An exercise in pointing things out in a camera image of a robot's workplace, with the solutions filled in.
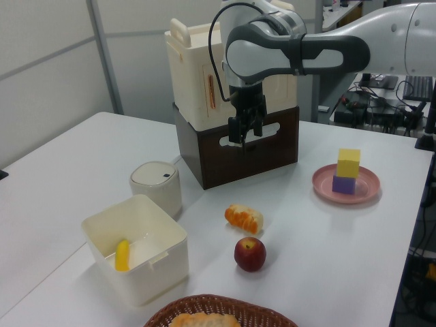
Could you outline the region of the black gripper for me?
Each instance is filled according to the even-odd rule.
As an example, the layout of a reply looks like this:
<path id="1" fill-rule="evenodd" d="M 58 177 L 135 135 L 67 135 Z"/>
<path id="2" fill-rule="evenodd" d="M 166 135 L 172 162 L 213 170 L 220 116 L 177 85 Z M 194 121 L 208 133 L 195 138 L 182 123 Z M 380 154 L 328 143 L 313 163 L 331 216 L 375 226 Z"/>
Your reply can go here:
<path id="1" fill-rule="evenodd" d="M 247 128 L 248 111 L 252 109 L 253 122 L 251 124 L 254 136 L 262 136 L 262 126 L 266 116 L 266 97 L 263 84 L 245 85 L 242 87 L 229 86 L 230 103 L 236 109 L 236 116 L 228 118 L 228 138 L 232 143 L 244 143 Z"/>

